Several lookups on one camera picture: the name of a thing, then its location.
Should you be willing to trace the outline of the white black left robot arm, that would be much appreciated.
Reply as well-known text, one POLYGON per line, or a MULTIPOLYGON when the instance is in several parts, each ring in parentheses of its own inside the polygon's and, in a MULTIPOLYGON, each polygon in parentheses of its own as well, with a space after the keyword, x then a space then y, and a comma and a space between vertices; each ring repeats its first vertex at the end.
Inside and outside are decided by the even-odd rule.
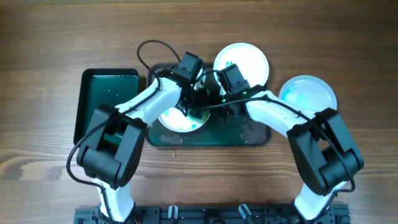
POLYGON ((174 67, 155 74, 152 85, 116 107, 102 104, 94 110, 86 134, 70 156, 91 179, 101 204, 92 220, 135 223, 135 203, 129 181, 141 158, 146 131, 164 111, 178 105, 200 73, 199 68, 174 67))

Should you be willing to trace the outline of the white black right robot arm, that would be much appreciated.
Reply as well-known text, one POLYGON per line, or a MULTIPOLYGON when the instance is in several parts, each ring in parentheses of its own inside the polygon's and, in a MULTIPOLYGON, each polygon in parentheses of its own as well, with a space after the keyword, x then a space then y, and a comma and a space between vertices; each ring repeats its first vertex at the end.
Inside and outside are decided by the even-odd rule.
POLYGON ((355 190, 353 177, 364 167, 364 159, 337 110, 305 110, 260 85, 226 95, 221 104, 243 108, 252 120, 288 139, 304 182, 294 206, 308 223, 322 217, 339 193, 355 190), (343 188, 347 182, 351 184, 348 190, 343 188))

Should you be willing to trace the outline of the large dark serving tray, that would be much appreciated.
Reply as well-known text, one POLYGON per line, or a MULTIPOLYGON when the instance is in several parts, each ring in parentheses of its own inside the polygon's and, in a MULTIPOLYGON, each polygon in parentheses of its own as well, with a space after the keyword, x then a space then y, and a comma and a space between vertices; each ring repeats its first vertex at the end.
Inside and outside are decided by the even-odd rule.
POLYGON ((271 138, 271 128, 250 120, 243 126, 227 126, 222 109, 210 112, 199 129, 178 133, 167 129, 158 118, 149 126, 146 140, 155 147, 259 147, 271 138))

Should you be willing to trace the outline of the white plate cleaned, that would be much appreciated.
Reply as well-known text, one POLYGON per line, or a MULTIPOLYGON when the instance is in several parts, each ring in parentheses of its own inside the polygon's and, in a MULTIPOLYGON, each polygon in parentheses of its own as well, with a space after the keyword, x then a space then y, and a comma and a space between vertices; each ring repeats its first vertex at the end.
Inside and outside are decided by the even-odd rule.
POLYGON ((306 110, 338 108, 332 88, 320 78, 310 75, 299 75, 288 80, 280 89, 279 98, 306 110))
POLYGON ((194 117, 191 114, 184 116, 183 113, 175 107, 164 111, 158 120, 169 130, 178 133, 188 133, 195 131, 202 127, 210 117, 209 112, 200 111, 199 117, 194 117))
POLYGON ((249 91, 256 85, 264 86, 269 77, 269 62, 264 53, 254 45, 239 42, 222 49, 215 58, 213 70, 222 70, 236 64, 249 91))

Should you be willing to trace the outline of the yellow green sponge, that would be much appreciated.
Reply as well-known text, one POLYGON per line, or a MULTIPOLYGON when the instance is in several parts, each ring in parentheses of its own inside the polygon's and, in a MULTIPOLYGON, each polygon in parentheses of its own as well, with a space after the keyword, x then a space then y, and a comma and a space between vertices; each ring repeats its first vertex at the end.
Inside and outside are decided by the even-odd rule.
POLYGON ((188 110, 188 117, 198 123, 206 122, 209 116, 210 114, 206 110, 197 110, 195 108, 190 108, 188 110))

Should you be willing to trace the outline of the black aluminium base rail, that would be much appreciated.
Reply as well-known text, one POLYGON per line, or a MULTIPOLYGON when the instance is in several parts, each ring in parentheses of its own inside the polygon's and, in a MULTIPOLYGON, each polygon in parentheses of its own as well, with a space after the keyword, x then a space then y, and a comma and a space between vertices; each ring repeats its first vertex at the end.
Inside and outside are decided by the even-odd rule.
MULTIPOLYGON (((111 223, 100 208, 78 208, 73 223, 111 223)), ((124 223, 337 223, 349 224, 351 217, 347 204, 332 204, 315 221, 300 217, 291 204, 239 207, 166 207, 135 206, 124 223)))

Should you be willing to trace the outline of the small black sponge tray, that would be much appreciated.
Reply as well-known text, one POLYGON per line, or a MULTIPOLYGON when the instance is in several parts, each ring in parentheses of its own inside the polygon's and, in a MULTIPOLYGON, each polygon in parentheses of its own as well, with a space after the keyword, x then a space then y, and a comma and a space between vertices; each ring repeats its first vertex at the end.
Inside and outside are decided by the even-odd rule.
POLYGON ((73 142, 86 133, 93 112, 99 105, 116 106, 139 92, 139 74, 133 68, 89 68, 81 77, 73 142))

